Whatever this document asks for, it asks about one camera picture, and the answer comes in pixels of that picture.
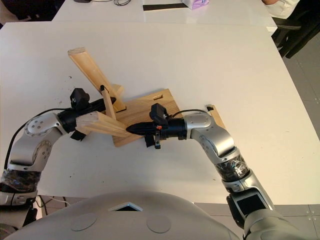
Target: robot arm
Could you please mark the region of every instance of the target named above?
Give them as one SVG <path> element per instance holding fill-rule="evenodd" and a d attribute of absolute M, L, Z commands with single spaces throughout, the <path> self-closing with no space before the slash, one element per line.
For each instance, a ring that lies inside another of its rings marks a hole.
<path fill-rule="evenodd" d="M 159 140 L 169 137 L 196 140 L 214 164 L 229 192 L 227 203 L 233 219 L 244 229 L 245 239 L 307 239 L 275 211 L 271 199 L 254 172 L 248 168 L 233 138 L 216 124 L 213 117 L 200 112 L 184 118 L 173 118 L 164 107 L 156 104 L 151 108 L 150 117 L 152 124 L 137 123 L 129 126 L 127 131 L 144 136 L 154 135 L 158 149 Z"/>
<path fill-rule="evenodd" d="M 37 213 L 33 209 L 37 185 L 54 143 L 76 130 L 78 116 L 106 109 L 103 99 L 91 103 L 89 99 L 83 89 L 75 88 L 70 96 L 71 108 L 59 114 L 36 116 L 25 124 L 23 135 L 13 145 L 8 164 L 4 166 L 0 183 L 0 224 L 20 229 L 29 223 L 26 218 L 30 212 Z M 77 132 L 71 137 L 81 140 L 84 137 L 81 134 Z"/>
<path fill-rule="evenodd" d="M 247 215 L 254 211 L 275 210 L 268 194 L 235 146 L 233 138 L 216 124 L 213 117 L 195 113 L 186 116 L 184 120 L 187 132 L 190 133 L 187 138 L 199 142 L 220 174 L 229 192 L 227 202 L 232 216 L 239 227 L 244 228 Z"/>

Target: person's arm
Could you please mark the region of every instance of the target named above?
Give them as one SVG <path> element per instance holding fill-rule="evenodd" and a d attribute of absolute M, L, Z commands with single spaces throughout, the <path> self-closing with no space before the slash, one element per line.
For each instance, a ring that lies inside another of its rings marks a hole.
<path fill-rule="evenodd" d="M 278 2 L 279 0 L 262 0 L 262 2 L 265 5 L 271 5 L 271 4 L 275 4 L 276 2 Z"/>

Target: black tool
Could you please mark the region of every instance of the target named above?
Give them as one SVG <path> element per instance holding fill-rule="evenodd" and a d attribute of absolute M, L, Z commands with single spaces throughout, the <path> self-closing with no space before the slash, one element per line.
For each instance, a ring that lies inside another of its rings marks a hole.
<path fill-rule="evenodd" d="M 167 138 L 187 139 L 185 120 L 183 118 L 173 118 L 164 106 L 159 103 L 152 105 L 149 116 L 153 121 L 139 122 L 126 128 L 129 133 L 146 136 L 147 147 L 154 145 L 156 149 L 160 149 L 160 140 Z"/>
<path fill-rule="evenodd" d="M 76 130 L 76 118 L 94 111 L 103 112 L 106 106 L 103 98 L 93 102 L 89 102 L 90 96 L 82 88 L 75 88 L 70 95 L 71 108 L 64 110 L 58 114 L 63 129 L 67 132 L 74 133 L 70 136 L 72 139 L 82 141 L 85 134 Z M 116 98 L 111 97 L 112 104 Z"/>

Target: white desk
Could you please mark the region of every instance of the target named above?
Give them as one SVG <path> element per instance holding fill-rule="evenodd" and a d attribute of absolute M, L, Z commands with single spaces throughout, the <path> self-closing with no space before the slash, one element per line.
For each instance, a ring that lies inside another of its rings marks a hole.
<path fill-rule="evenodd" d="M 207 6 L 143 11 L 143 0 L 126 6 L 113 2 L 78 3 L 65 0 L 53 21 L 147 22 L 263 26 L 272 34 L 277 26 L 261 0 L 210 0 Z"/>
<path fill-rule="evenodd" d="M 215 104 L 275 204 L 320 202 L 320 143 L 264 27 L 27 22 L 7 23 L 0 40 L 0 167 L 26 120 L 69 107 L 74 87 L 101 97 L 67 55 L 86 46 L 109 80 L 124 86 L 125 100 L 169 88 L 182 110 Z M 153 190 L 202 203 L 225 203 L 227 195 L 196 141 L 168 139 L 155 150 L 140 139 L 116 148 L 98 133 L 59 139 L 38 189 L 70 197 Z"/>

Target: tissue box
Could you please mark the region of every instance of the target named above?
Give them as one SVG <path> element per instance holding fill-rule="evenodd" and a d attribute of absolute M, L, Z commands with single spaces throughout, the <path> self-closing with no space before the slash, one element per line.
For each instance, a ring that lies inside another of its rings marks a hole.
<path fill-rule="evenodd" d="M 182 2 L 193 10 L 207 5 L 209 0 L 182 0 Z"/>

